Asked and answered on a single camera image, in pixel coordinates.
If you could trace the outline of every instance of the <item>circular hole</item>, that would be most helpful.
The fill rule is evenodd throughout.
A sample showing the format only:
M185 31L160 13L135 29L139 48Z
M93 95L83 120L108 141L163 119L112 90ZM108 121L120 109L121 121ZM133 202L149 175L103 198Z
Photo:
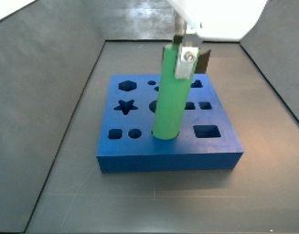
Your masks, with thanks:
M128 132L128 136L133 139L139 138L140 135L141 135L141 131L136 128L129 130L129 132Z
M153 80L148 81L148 85L155 85L156 82Z
M155 113L155 109L156 109L156 101L152 101L149 103L149 110Z

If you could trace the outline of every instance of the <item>square hole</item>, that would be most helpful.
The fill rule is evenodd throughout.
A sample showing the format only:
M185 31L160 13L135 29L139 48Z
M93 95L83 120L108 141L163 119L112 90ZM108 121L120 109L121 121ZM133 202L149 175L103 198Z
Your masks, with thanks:
M109 129L107 138L109 140L117 140L121 138L121 129Z
M195 110L192 102L189 102L189 101L185 102L184 110Z
M216 125L195 125L192 130L196 138L220 137L220 131Z
M208 101L200 101L199 107L201 110L211 110L212 109L211 103Z

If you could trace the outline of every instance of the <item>white wall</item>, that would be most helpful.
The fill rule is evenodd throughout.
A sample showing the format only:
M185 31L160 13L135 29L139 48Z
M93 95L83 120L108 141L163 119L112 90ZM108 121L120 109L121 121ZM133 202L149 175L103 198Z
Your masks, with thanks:
M33 1L34 0L0 0L0 19L6 17Z

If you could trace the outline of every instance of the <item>rectangular hole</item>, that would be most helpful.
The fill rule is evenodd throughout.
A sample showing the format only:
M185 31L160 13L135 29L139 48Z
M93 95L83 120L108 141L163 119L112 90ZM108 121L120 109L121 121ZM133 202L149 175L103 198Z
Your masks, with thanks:
M192 130L196 138L220 137L220 131L216 125L195 125Z

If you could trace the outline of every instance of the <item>hexagonal hole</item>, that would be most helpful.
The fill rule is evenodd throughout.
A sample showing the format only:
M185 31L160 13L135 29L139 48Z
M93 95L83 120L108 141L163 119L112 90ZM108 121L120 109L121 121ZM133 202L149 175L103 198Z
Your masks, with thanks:
M136 83L127 80L119 84L119 90L131 91L136 89Z

